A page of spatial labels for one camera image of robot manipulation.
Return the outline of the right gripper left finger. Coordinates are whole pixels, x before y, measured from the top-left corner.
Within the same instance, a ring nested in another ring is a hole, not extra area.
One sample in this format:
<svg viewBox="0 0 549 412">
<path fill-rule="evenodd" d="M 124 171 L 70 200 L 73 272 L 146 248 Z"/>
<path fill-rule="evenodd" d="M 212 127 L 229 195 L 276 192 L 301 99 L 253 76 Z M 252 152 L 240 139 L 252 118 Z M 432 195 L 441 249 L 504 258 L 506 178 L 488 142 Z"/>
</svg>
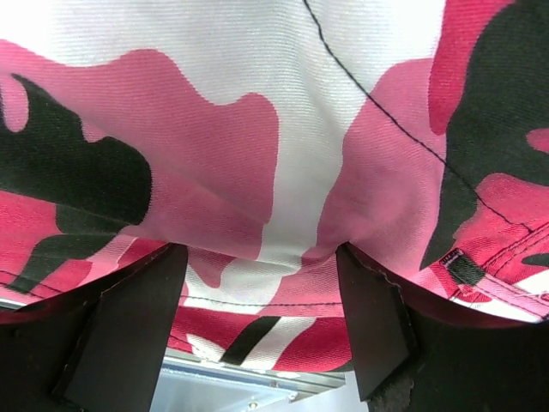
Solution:
<svg viewBox="0 0 549 412">
<path fill-rule="evenodd" d="M 188 252 L 167 245 L 67 293 L 1 311 L 3 411 L 148 411 Z"/>
</svg>

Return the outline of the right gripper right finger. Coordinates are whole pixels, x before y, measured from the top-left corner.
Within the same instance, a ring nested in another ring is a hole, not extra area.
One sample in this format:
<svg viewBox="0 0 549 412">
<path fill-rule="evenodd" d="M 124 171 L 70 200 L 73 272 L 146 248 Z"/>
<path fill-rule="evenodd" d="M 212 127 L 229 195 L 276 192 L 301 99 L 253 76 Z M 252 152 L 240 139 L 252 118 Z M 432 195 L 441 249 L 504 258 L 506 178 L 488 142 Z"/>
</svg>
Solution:
<svg viewBox="0 0 549 412">
<path fill-rule="evenodd" d="M 351 245 L 336 252 L 359 397 L 371 411 L 545 411 L 548 325 L 451 303 Z"/>
</svg>

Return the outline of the pink camouflage trousers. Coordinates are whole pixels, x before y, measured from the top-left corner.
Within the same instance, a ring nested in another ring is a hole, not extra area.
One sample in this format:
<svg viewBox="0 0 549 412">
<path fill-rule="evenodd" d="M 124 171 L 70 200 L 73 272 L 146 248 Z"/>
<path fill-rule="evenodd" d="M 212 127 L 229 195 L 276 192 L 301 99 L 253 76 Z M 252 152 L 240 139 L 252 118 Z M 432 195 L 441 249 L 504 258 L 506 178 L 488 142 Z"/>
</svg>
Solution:
<svg viewBox="0 0 549 412">
<path fill-rule="evenodd" d="M 212 361 L 347 364 L 344 244 L 546 321 L 547 2 L 2 2 L 2 298 L 168 243 L 168 344 Z"/>
</svg>

